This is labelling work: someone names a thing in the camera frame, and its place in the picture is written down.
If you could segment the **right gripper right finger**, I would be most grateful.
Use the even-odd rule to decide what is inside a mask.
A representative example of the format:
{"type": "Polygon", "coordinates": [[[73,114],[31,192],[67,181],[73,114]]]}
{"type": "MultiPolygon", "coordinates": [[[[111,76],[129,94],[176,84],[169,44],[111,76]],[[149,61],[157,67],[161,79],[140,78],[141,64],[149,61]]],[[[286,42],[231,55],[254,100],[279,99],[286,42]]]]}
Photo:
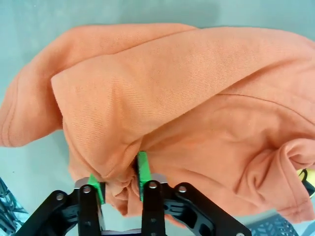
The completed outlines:
{"type": "Polygon", "coordinates": [[[193,185],[170,187],[164,177],[152,174],[146,152],[136,156],[140,200],[143,203],[141,235],[166,235],[165,216],[186,226],[195,236],[250,236],[251,231],[193,185]]]}

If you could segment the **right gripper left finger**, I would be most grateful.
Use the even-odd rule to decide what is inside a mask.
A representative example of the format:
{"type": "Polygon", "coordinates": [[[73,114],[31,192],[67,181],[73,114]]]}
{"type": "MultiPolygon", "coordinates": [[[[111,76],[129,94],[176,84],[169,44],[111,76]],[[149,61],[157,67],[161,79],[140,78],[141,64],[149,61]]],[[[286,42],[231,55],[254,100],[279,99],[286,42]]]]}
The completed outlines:
{"type": "Polygon", "coordinates": [[[72,193],[53,191],[17,231],[17,236],[64,236],[75,226],[80,236],[100,236],[105,229],[101,205],[105,182],[93,175],[76,181],[72,193]]]}

